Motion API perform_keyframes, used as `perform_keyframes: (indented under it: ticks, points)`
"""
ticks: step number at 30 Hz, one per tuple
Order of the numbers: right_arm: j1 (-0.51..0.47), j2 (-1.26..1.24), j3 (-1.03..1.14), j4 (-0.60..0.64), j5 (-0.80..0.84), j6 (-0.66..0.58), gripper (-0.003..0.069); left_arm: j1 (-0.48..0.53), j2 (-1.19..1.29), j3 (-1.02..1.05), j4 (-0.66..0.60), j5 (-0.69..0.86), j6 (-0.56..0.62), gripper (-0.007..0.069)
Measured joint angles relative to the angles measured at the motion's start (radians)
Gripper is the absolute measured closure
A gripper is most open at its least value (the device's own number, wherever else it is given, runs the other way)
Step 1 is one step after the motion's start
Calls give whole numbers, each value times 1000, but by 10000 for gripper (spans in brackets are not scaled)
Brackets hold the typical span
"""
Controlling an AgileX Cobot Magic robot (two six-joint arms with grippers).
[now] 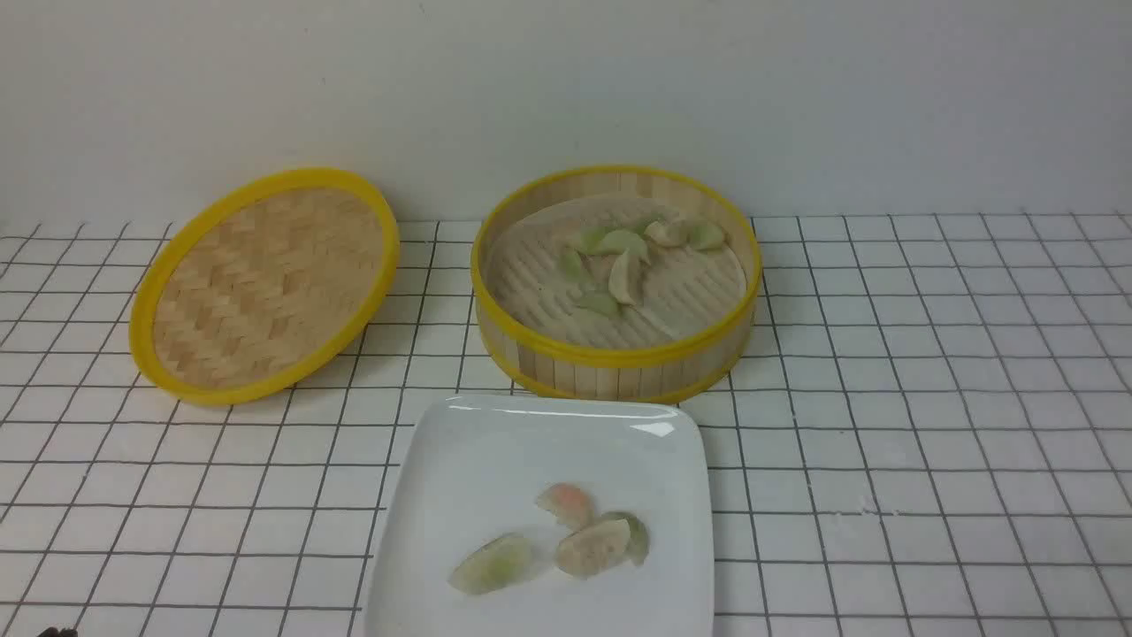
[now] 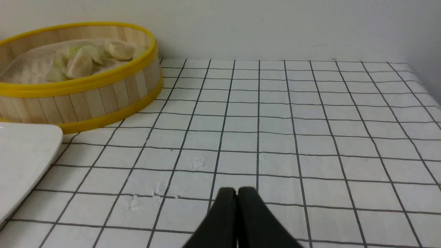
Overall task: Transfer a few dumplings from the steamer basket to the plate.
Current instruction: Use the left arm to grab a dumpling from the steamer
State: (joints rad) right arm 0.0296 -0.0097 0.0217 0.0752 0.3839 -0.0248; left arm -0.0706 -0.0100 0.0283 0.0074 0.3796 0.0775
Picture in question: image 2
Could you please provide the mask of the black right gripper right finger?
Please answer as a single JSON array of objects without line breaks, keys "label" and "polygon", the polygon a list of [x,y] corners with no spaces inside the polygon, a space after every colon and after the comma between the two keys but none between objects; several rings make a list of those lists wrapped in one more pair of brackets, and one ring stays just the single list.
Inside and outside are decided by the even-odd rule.
[{"label": "black right gripper right finger", "polygon": [[257,190],[241,187],[238,199],[239,248],[301,248],[266,207]]}]

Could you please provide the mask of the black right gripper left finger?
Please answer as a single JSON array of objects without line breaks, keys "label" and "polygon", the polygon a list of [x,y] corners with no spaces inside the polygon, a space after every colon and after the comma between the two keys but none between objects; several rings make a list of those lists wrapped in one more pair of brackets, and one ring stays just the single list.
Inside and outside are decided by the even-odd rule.
[{"label": "black right gripper left finger", "polygon": [[233,248],[236,245],[236,191],[221,187],[207,215],[184,248]]}]

